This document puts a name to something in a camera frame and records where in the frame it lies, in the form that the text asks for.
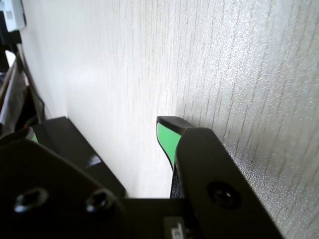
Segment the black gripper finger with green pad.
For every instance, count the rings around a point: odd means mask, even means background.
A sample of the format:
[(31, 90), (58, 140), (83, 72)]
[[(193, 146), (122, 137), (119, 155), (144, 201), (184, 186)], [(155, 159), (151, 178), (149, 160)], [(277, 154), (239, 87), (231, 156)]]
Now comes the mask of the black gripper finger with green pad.
[(157, 139), (174, 167), (197, 239), (280, 239), (257, 195), (213, 130), (157, 117)]

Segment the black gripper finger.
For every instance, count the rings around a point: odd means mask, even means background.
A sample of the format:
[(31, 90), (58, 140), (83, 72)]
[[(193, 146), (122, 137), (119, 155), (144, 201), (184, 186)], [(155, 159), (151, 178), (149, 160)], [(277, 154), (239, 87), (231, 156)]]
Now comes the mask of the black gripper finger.
[(122, 239), (123, 210), (111, 192), (23, 129), (0, 140), (3, 239)]

